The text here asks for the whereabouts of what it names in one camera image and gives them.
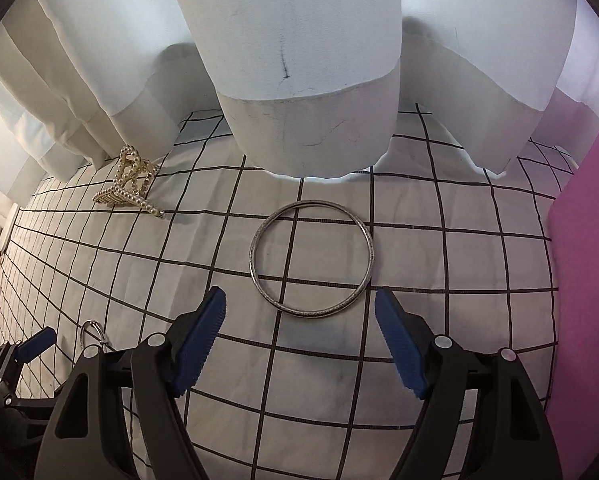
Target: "metal ring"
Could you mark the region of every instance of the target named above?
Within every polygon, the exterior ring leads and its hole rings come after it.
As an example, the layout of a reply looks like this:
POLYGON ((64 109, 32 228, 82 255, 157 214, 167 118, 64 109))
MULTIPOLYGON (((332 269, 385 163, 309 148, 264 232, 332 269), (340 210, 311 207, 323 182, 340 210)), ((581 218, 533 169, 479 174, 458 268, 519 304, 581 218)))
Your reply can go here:
POLYGON ((97 337, 95 337, 97 341, 96 344, 99 345, 102 348, 102 350, 104 348, 109 348, 110 350, 115 352, 115 348, 113 348, 110 344, 110 339, 108 339, 108 336, 103 331, 102 325, 100 325, 99 322, 95 321, 94 319, 87 319, 86 321, 84 321, 84 324, 82 325, 82 328, 80 330, 79 343, 82 347, 82 352, 84 351, 84 348, 86 348, 86 328, 88 328, 89 326, 92 326, 95 332, 97 332, 97 337))
POLYGON ((375 262, 375 248, 373 245, 373 238, 371 236, 371 232, 369 232, 368 228, 364 225, 364 222, 356 216, 354 213, 346 209, 344 206, 336 204, 334 202, 326 202, 326 200, 300 200, 299 202, 293 202, 292 204, 285 205, 284 207, 277 209, 275 213, 266 218, 262 225, 260 225, 259 229, 255 233, 255 236, 252 239, 252 243, 250 244, 250 251, 248 253, 248 263, 250 266, 250 276, 252 277, 252 281, 259 290, 260 294, 272 305, 280 309, 282 312, 286 312, 288 314, 292 314, 293 316, 299 317, 324 317, 330 316, 330 314, 334 314, 343 310, 347 306, 349 306, 355 299, 361 294, 361 292, 366 288, 371 280, 371 274, 373 269, 373 263, 375 262), (260 238, 262 238, 262 234, 270 224, 272 224, 276 219, 279 218, 282 214, 284 214, 289 209, 301 209, 303 207, 310 206, 323 206, 329 207, 331 209, 337 209, 344 213, 346 216, 351 218, 364 233, 364 238, 366 238, 366 244, 369 248, 369 266, 366 269, 366 274, 364 278, 361 280, 361 283, 357 286, 355 291, 340 303, 336 305, 330 306, 328 308, 323 308, 321 310, 297 310, 296 308, 291 308, 286 306, 279 301, 275 301, 265 290, 263 290, 262 283, 260 283, 259 276, 257 275, 257 270, 255 269, 255 253, 257 250, 257 245, 259 244, 260 238))

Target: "silver bangle bracelet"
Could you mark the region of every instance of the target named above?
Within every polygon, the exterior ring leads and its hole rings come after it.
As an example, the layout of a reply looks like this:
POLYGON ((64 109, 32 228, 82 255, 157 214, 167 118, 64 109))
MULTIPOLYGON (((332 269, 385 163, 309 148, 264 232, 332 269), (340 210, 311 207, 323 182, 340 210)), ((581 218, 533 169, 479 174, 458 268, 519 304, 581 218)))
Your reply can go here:
POLYGON ((248 253, 250 276, 252 277, 252 281, 255 284, 255 286, 257 287, 257 290, 259 290, 260 294, 270 304, 274 305, 275 307, 280 309, 282 312, 286 312, 288 314, 292 314, 293 316, 299 316, 299 317, 330 316, 330 314, 339 312, 340 310, 343 310, 344 308, 349 306, 353 301, 355 301, 355 299, 361 294, 361 292, 369 284, 369 281, 371 280, 374 262, 375 262, 375 248, 373 245, 373 238, 371 236, 371 232, 369 232, 369 230, 366 227, 366 225, 364 224, 364 222, 358 216, 356 216, 354 213, 352 213, 351 211, 346 209, 344 206, 341 206, 334 202, 326 202, 326 200, 300 200, 299 202, 294 202, 292 204, 285 205, 284 207, 282 207, 280 209, 277 209, 275 211, 275 213, 273 213, 268 218, 266 218, 263 221, 262 225, 259 227, 259 229, 257 229, 257 232, 255 233, 255 236, 252 239, 252 243, 250 244, 250 251, 248 253), (345 300, 340 301, 340 303, 337 303, 336 305, 330 306, 328 308, 323 308, 321 310, 298 310, 296 308, 291 308, 282 303, 279 303, 279 301, 275 301, 265 290, 263 290, 262 283, 260 282, 259 276, 257 275, 257 270, 255 268, 256 267, 255 253, 257 251, 257 245, 259 244, 259 241, 262 238, 263 232, 266 231, 266 229, 268 229, 270 224, 272 224, 276 219, 278 219, 279 216, 281 216, 282 214, 284 214, 286 211, 288 211, 290 209, 296 209, 296 208, 301 209, 303 207, 310 207, 310 206, 323 206, 323 207, 329 207, 331 209, 337 209, 337 210, 341 211, 342 213, 344 213, 349 218, 351 218, 351 220, 353 220, 357 224, 359 229, 361 229, 361 231, 364 235, 364 238, 366 239, 366 245, 368 246, 368 250, 369 250, 369 266, 366 269, 366 274, 364 275, 364 278, 361 280, 361 283, 359 283, 359 285, 357 286, 355 291, 353 291, 353 293, 345 300))

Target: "white curtain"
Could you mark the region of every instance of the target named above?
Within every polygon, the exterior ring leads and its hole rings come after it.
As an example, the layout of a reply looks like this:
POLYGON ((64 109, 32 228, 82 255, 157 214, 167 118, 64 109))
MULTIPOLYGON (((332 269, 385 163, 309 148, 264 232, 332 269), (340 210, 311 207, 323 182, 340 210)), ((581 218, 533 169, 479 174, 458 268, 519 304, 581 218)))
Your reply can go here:
POLYGON ((124 142, 157 158, 220 102, 275 173, 373 164, 413 102, 496 173, 530 136, 580 162, 599 132, 599 19, 585 0, 17 0, 0 24, 0 190, 25 203, 22 170, 67 180, 124 142))
POLYGON ((16 0, 0 24, 1 129, 61 180, 125 142, 162 156, 218 108, 176 0, 16 0))

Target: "blue rubber gripper pad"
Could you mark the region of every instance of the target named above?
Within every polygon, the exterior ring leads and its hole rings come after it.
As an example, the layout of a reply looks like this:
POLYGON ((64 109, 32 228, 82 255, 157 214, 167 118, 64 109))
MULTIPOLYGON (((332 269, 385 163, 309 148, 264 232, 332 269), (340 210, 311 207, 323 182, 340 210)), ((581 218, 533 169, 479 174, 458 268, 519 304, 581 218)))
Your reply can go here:
POLYGON ((177 370, 170 386, 177 397, 181 397, 199 379, 226 317, 226 294, 218 286, 212 287, 198 310, 199 317, 176 357, 177 370))
POLYGON ((57 342, 57 333, 52 327, 45 327, 30 339, 21 343, 15 350, 15 360, 28 364, 57 342))
POLYGON ((423 372, 422 354, 389 295, 382 289, 375 295, 375 318, 388 345, 393 363, 406 388, 418 399, 425 397, 428 383, 423 372))

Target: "grid-patterned cloth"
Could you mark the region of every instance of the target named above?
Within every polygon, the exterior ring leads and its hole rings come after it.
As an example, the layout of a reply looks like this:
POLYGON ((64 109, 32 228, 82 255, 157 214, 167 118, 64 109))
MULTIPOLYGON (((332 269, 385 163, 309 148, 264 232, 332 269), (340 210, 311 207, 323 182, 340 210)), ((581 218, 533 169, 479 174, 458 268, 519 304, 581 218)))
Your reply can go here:
MULTIPOLYGON (((464 348, 515 349, 544 403, 550 397, 557 284, 545 219, 574 167, 558 149, 531 141, 496 176, 413 108, 399 114, 373 168, 300 180, 253 167, 220 112, 196 112, 150 190, 162 219, 93 204, 114 164, 81 168, 65 186, 44 179, 16 219, 0 267, 0 342, 43 326, 58 333, 58 344, 25 367, 22 396, 51 395, 67 378, 84 320, 100 321, 115 348, 133 347, 218 285, 226 320, 201 378, 178 402, 210 477, 385 479, 421 406, 402 387, 375 321, 375 291, 390 285, 404 308, 464 348), (377 262, 353 305, 306 320, 257 293, 247 253, 263 219, 309 198, 366 221, 377 262)), ((260 250, 264 286, 298 308, 339 302, 367 264, 358 228, 323 208, 275 222, 260 250)), ((150 477, 126 394, 138 469, 150 477)), ((448 478, 461 469, 474 405, 469 392, 448 478)))

